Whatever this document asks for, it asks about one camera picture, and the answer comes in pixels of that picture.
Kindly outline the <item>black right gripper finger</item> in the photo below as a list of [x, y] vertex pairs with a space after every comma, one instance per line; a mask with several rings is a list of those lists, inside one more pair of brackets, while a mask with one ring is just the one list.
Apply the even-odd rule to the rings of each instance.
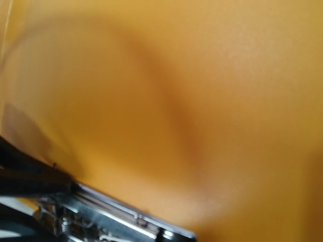
[[37, 198], [67, 194], [73, 179], [1, 138], [1, 196]]

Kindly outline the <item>orange folder edge clip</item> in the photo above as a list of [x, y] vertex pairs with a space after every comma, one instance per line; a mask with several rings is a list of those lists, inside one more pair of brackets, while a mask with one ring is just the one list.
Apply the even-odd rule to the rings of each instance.
[[75, 184], [38, 200], [34, 217], [60, 241], [197, 241], [195, 233]]

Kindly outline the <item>orange book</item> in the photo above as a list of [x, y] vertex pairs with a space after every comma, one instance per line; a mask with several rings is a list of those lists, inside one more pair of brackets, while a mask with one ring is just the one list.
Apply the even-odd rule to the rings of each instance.
[[322, 1], [1, 1], [1, 134], [199, 241], [322, 241]]

